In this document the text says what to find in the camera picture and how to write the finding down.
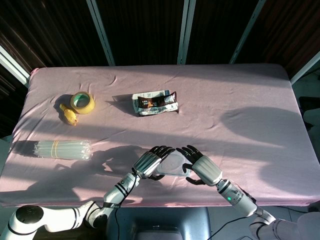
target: rubber duck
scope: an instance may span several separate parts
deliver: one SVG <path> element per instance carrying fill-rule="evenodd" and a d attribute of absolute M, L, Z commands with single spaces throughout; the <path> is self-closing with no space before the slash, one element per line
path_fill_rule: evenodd
<path fill-rule="evenodd" d="M 66 105 L 64 105 L 64 104 L 60 104 L 60 108 L 64 112 L 64 116 L 68 120 L 68 122 L 72 126 L 77 125 L 78 120 L 77 120 L 75 112 L 72 111 L 71 109 L 67 108 Z"/>

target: bundle of straws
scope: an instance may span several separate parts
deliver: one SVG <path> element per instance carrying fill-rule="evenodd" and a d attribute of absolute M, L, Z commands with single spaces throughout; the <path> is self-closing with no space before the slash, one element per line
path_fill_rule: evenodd
<path fill-rule="evenodd" d="M 38 141 L 34 145 L 34 154 L 41 158 L 81 161 L 88 161 L 93 155 L 91 143 L 88 140 Z"/>

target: pink tablecloth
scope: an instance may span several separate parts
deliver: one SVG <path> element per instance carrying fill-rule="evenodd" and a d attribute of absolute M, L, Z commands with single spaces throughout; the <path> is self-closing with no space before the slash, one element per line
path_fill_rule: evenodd
<path fill-rule="evenodd" d="M 177 92 L 180 111 L 137 117 L 132 93 Z M 78 91 L 95 109 L 65 124 Z M 36 158 L 39 140 L 91 140 L 91 161 Z M 102 197 L 156 145 L 194 145 L 260 205 L 320 199 L 320 167 L 285 70 L 275 64 L 41 68 L 31 78 L 0 178 L 0 202 L 79 205 Z M 182 177 L 142 180 L 126 206 L 223 206 L 214 187 Z"/>

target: floor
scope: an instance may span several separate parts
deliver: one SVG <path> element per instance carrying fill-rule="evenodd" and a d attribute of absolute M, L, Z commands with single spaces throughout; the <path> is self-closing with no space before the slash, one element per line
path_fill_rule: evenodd
<path fill-rule="evenodd" d="M 299 80 L 293 85 L 293 90 L 297 100 L 300 96 L 308 97 L 320 97 L 320 81 L 318 75 L 311 74 Z M 308 132 L 314 150 L 318 157 L 320 157 L 320 109 L 310 110 L 305 113 L 304 120 L 314 125 L 314 127 Z M 0 139 L 0 171 L 5 163 L 9 143 Z M 263 207 L 265 210 L 270 212 L 273 216 L 279 219 L 296 222 L 298 218 L 303 214 L 296 212 L 295 210 L 307 212 L 307 207 L 296 207 L 290 206 L 291 209 L 267 206 Z M 212 234 L 216 232 L 223 224 L 233 219 L 242 217 L 236 210 L 231 206 L 227 207 L 209 207 L 210 223 Z M 0 232 L 8 224 L 8 220 L 11 217 L 15 208 L 2 208 L 0 207 Z M 248 226 L 252 223 L 255 217 L 251 216 L 245 219 L 241 219 L 226 225 L 213 240 L 249 240 L 253 238 L 249 231 Z M 81 227 L 73 231 L 61 232 L 61 233 L 46 233 L 44 229 L 41 229 L 35 239 L 68 239 L 68 240 L 84 240 L 84 239 L 97 239 L 97 236 L 101 235 L 101 232 L 88 231 L 87 228 Z"/>

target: yellow tape roll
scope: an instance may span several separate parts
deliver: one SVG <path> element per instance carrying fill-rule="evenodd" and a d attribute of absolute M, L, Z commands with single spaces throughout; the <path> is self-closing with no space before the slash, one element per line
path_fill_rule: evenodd
<path fill-rule="evenodd" d="M 92 95 L 85 91 L 77 92 L 71 98 L 71 107 L 78 114 L 88 114 L 95 108 L 95 100 Z"/>

